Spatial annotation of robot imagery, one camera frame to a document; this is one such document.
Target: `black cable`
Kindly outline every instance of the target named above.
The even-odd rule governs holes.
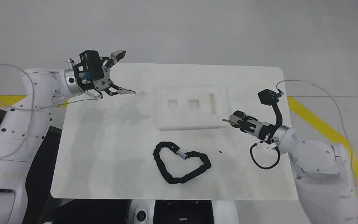
[[[255,158],[253,157],[252,151],[253,151],[253,148],[255,148],[256,146],[257,146],[257,143],[253,144],[251,146],[251,148],[250,148],[250,156],[251,156],[251,159],[252,159],[253,163],[256,166],[258,166],[259,168],[261,168],[263,170],[270,170],[270,169],[274,168],[275,166],[277,166],[277,164],[279,164],[280,159],[281,159],[281,153],[280,153],[280,150],[279,150],[279,148],[277,146],[275,147],[275,150],[277,152],[277,160],[276,160],[276,162],[274,164],[272,164],[271,166],[266,166],[266,167],[261,166],[260,164],[258,164],[258,162],[256,162]]]

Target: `cable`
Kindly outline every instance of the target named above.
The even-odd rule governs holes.
[[[342,129],[343,129],[343,133],[344,133],[344,135],[345,135],[345,137],[346,137],[346,139],[347,139],[348,145],[351,147],[351,158],[350,158],[351,161],[350,161],[350,166],[351,166],[351,170],[352,170],[353,174],[355,175],[355,172],[354,172],[354,169],[353,169],[353,156],[354,156],[354,155],[353,155],[353,150],[354,150],[354,148],[352,147],[352,144],[351,144],[351,142],[350,142],[349,139],[348,139],[348,135],[347,135],[347,132],[346,132],[346,128],[345,128],[345,125],[343,124],[342,113],[341,113],[340,107],[338,106],[336,100],[335,100],[335,99],[333,98],[333,96],[331,96],[331,94],[329,94],[325,89],[323,89],[323,88],[321,88],[321,87],[319,87],[319,86],[317,86],[317,85],[315,85],[315,84],[313,84],[313,83],[311,83],[311,82],[309,82],[309,81],[304,81],[304,80],[282,80],[282,81],[280,81],[280,82],[278,82],[278,83],[276,84],[276,89],[279,90],[278,85],[279,85],[280,83],[282,83],[282,82],[287,82],[287,81],[295,81],[295,82],[301,82],[301,83],[310,84],[311,86],[314,86],[314,87],[316,87],[316,88],[322,90],[323,92],[325,92],[325,93],[333,100],[334,104],[335,104],[336,107],[337,107],[338,113],[339,113],[339,115],[340,115],[340,120],[341,120],[341,125],[342,125]]]
[[[277,160],[274,164],[272,164],[271,166],[261,166],[260,164],[258,164],[258,162],[255,160],[254,156],[253,156],[253,148],[255,148],[257,146],[257,143],[253,144],[251,147],[250,147],[250,156],[251,156],[251,159],[253,161],[253,163],[258,166],[259,168],[263,169],[263,170],[271,170],[272,168],[274,168],[275,166],[277,166],[277,164],[279,164],[280,162],[280,159],[281,159],[281,153],[280,153],[280,150],[279,148],[276,146],[274,149],[276,150],[277,152]]]
[[[22,70],[21,68],[17,67],[17,66],[13,66],[12,64],[0,64],[0,66],[8,66],[8,67],[12,67],[12,68],[16,68],[18,70],[20,70],[23,74],[25,74],[25,76],[27,76],[31,82],[31,87],[32,87],[32,98],[31,98],[31,109],[28,109],[31,111],[31,115],[30,115],[30,122],[29,122],[29,126],[27,127],[27,133],[29,133],[30,127],[31,127],[31,123],[32,123],[32,115],[34,113],[34,100],[35,100],[35,86],[34,86],[34,82],[32,81],[31,77],[29,76],[29,74],[27,74],[24,70]],[[22,140],[20,146],[17,148],[17,150],[15,150],[14,152],[2,156],[0,157],[0,160],[2,160],[3,158],[7,158],[9,156],[12,156],[13,154],[15,154],[23,145],[23,143],[25,142],[25,138]]]
[[[63,104],[56,104],[56,105],[54,105],[54,106],[45,106],[45,107],[43,107],[43,108],[40,108],[40,110],[41,110],[41,109],[45,109],[45,108],[58,108],[58,107],[60,107],[60,106],[62,106],[62,105],[73,104],[73,103],[75,103],[75,102],[81,102],[81,101],[87,101],[87,100],[97,100],[97,99],[93,98],[93,99],[76,100],[76,101],[73,101],[73,102],[65,102],[65,103],[63,103]]]

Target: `white robot body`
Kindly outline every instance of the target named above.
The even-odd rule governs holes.
[[[289,153],[299,200],[312,224],[358,223],[355,177],[342,144],[302,140],[290,128],[277,145]]]
[[[59,91],[58,82],[54,73],[48,69],[28,69],[34,88],[34,106],[52,106],[52,98]],[[32,85],[26,76],[22,76],[27,97],[13,106],[21,109],[31,109]],[[0,125],[0,189],[6,202],[0,200],[0,209],[9,207],[9,200],[13,198],[11,215],[0,217],[2,223],[21,223],[26,212],[27,194],[25,180],[31,163],[50,127],[53,108],[44,108],[38,111],[23,111],[8,109]],[[31,126],[27,131],[30,118]]]

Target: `metal pin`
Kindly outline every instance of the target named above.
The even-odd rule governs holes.
[[[186,160],[188,158],[188,155],[178,150],[177,155],[180,156],[183,160]]]

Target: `square cutout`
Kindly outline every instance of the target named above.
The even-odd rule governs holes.
[[[189,110],[200,110],[199,100],[189,100]]]

